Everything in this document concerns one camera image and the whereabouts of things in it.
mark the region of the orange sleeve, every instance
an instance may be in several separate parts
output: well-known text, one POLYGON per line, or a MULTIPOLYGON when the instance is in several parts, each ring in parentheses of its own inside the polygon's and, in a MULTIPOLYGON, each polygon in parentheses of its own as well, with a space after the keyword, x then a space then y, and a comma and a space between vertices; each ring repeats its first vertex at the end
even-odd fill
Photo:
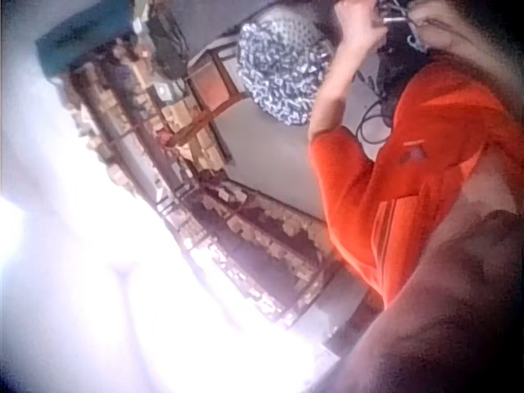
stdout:
POLYGON ((365 191, 373 171, 373 162, 344 126, 318 135, 311 142, 309 153, 329 222, 341 205, 358 204, 359 194, 365 191))
POLYGON ((374 163, 343 126, 318 135, 310 144, 309 154, 333 244, 363 279, 378 289, 369 240, 373 220, 366 216, 362 203, 374 163))

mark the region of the bright light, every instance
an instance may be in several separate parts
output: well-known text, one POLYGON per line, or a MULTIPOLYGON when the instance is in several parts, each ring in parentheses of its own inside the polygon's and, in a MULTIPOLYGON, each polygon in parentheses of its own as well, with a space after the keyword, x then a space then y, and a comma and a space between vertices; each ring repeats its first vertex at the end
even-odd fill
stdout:
POLYGON ((250 305, 212 260, 216 252, 193 249, 191 255, 240 331, 229 325, 180 254, 133 271, 133 319, 156 382, 164 391, 187 393, 303 391, 314 374, 313 348, 250 305))
POLYGON ((22 238, 24 212, 0 198, 0 269, 14 255, 22 238))
POLYGON ((183 246, 186 247, 188 250, 193 248, 192 240, 189 237, 187 239, 183 239, 183 246))

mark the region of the wire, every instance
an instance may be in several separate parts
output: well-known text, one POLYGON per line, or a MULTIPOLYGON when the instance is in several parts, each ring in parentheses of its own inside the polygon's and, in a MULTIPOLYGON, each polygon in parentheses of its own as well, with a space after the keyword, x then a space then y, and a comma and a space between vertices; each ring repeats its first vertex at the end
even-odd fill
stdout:
POLYGON ((376 106, 379 106, 381 105, 382 103, 384 102, 384 100, 382 98, 379 98, 378 100, 376 100, 365 112, 364 112, 364 115, 362 116, 362 120, 360 121, 356 131, 355 131, 355 136, 358 138, 359 135, 361 137, 361 139, 366 142, 368 145, 381 145, 383 144, 385 141, 387 141, 387 139, 389 137, 385 137, 384 139, 381 139, 380 141, 370 141, 368 140, 365 136, 364 136, 364 124, 366 124, 368 121, 372 120, 372 119, 390 119, 389 116, 384 116, 383 114, 376 114, 376 115, 370 115, 369 113, 376 107, 376 106))

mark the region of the wooden beam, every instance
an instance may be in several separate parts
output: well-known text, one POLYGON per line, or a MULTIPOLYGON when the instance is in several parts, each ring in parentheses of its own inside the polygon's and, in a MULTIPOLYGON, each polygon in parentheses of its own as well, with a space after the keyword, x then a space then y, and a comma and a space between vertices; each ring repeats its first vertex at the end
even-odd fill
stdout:
POLYGON ((224 113, 231 106, 237 104, 241 100, 248 97, 246 92, 238 93, 235 97, 231 97, 226 102, 220 104, 214 111, 204 110, 199 117, 196 118, 194 123, 191 123, 185 127, 182 127, 175 136, 173 136, 172 142, 169 143, 169 147, 183 146, 193 139, 198 132, 206 127, 212 120, 216 119, 219 115, 224 113))
POLYGON ((232 43, 225 43, 224 45, 220 45, 219 47, 212 47, 211 49, 209 49, 209 51, 219 55, 222 51, 225 51, 226 49, 230 49, 232 47, 236 47, 237 45, 238 42, 234 41, 232 43))

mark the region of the box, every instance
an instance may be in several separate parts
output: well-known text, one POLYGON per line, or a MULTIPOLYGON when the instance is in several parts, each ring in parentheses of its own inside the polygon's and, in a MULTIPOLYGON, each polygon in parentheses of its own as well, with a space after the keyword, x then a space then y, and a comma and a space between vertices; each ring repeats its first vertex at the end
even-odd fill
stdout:
POLYGON ((229 202, 232 199, 232 195, 229 192, 227 192, 225 189, 220 188, 219 189, 219 198, 222 199, 223 201, 229 202))
POLYGON ((140 83, 142 89, 146 89, 151 84, 151 74, 147 69, 147 64, 144 60, 138 60, 131 64, 131 70, 135 74, 137 81, 140 83))
POLYGON ((286 235, 293 237, 301 230, 300 221, 295 217, 284 219, 282 229, 286 235))
POLYGON ((202 169, 210 169, 210 163, 205 157, 198 157, 198 164, 202 169))
POLYGON ((244 193, 240 188, 235 190, 233 194, 235 195, 235 198, 237 199, 237 201, 241 203, 244 203, 245 201, 247 201, 247 194, 244 193))
POLYGON ((96 150, 102 144, 102 138, 99 136, 92 137, 88 140, 87 148, 89 150, 96 150))
POLYGON ((295 275, 300 280, 309 281, 311 277, 313 276, 313 272, 311 271, 311 268, 307 264, 301 264, 295 267, 295 275))
POLYGON ((107 162, 113 157, 113 151, 105 143, 100 143, 96 147, 96 151, 103 162, 107 162))
POLYGON ((198 139, 198 142, 200 143, 200 146, 202 146, 202 149, 207 149, 208 147, 213 146, 213 144, 215 143, 213 135, 207 129, 201 129, 196 134, 196 139, 198 139))
POLYGON ((188 95, 183 100, 186 103, 186 107, 188 107, 188 108, 198 108, 198 102, 197 102, 197 100, 195 99, 195 97, 192 94, 188 95))
POLYGON ((277 243, 271 243, 268 249, 268 253, 278 260, 283 258, 286 255, 286 250, 280 247, 277 243))
POLYGON ((244 227, 240 236, 247 242, 252 243, 255 241, 255 230, 251 226, 244 227))
POLYGON ((191 153, 191 148, 189 147, 189 144, 186 143, 185 145, 183 146, 178 146, 177 147, 177 150, 178 152, 180 153, 180 155, 185 158, 186 160, 190 160, 190 161, 193 161, 193 156, 192 156, 192 153, 191 153))
POLYGON ((169 106, 164 106, 162 109, 162 115, 164 116, 164 118, 171 122, 173 121, 173 113, 171 112, 171 108, 169 106))
POLYGON ((117 164, 112 164, 107 167, 107 174, 111 181, 117 186, 124 186, 129 182, 127 176, 122 172, 122 169, 117 164))
POLYGON ((269 236, 264 235, 262 232, 255 231, 255 243, 261 245, 263 248, 269 248, 271 239, 269 236))
POLYGON ((228 221, 228 226, 229 229, 231 229, 235 233, 239 233, 242 230, 242 224, 240 223, 237 217, 232 217, 228 221))
POLYGON ((226 165, 226 160, 216 145, 209 147, 206 154, 210 158, 212 170, 221 170, 226 165))
POLYGON ((89 83, 94 84, 98 80, 97 72, 95 71, 95 65, 91 62, 84 65, 84 74, 88 79, 89 83))
POLYGON ((147 95, 146 94, 138 94, 137 96, 135 96, 134 100, 136 101, 136 103, 138 105, 143 105, 147 101, 147 95))
POLYGON ((162 123, 162 120, 159 116, 153 117, 151 120, 148 121, 148 123, 153 129, 153 131, 160 131, 164 128, 164 123, 162 123))
POLYGON ((173 122, 180 124, 180 127, 185 127, 192 122, 191 113, 189 113, 184 101, 179 101, 169 108, 173 114, 173 122))
POLYGON ((209 196, 204 195, 202 198, 202 205, 204 205, 206 210, 213 210, 215 208, 215 201, 213 201, 209 196))

